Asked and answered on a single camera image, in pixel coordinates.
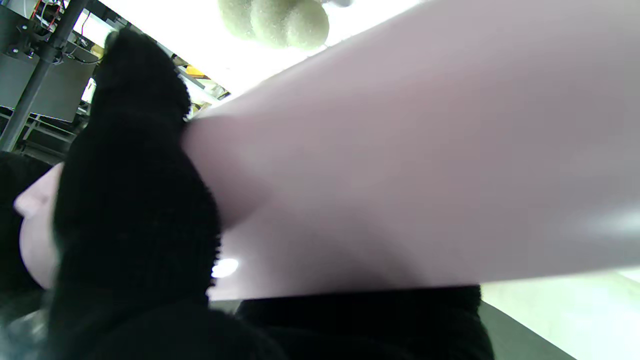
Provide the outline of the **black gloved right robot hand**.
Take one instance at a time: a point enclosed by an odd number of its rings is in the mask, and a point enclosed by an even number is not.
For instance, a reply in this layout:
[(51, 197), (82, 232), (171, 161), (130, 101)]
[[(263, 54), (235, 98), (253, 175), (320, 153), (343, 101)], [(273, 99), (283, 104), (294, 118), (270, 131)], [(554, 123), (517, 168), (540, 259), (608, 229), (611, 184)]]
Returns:
[(51, 169), (47, 162), (12, 152), (0, 156), (0, 307), (1, 325), (41, 307), (43, 288), (30, 276), (19, 248), (23, 216), (16, 198)]

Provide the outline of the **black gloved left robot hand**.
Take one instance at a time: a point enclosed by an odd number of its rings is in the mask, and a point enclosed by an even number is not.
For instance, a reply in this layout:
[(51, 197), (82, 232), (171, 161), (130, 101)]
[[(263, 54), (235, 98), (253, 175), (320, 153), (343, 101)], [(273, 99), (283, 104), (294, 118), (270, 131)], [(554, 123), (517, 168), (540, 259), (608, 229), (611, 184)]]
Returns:
[(190, 109), (169, 55), (107, 37), (87, 127), (55, 199), (46, 360), (493, 360), (478, 285), (243, 301), (210, 309), (222, 227), (181, 146)]

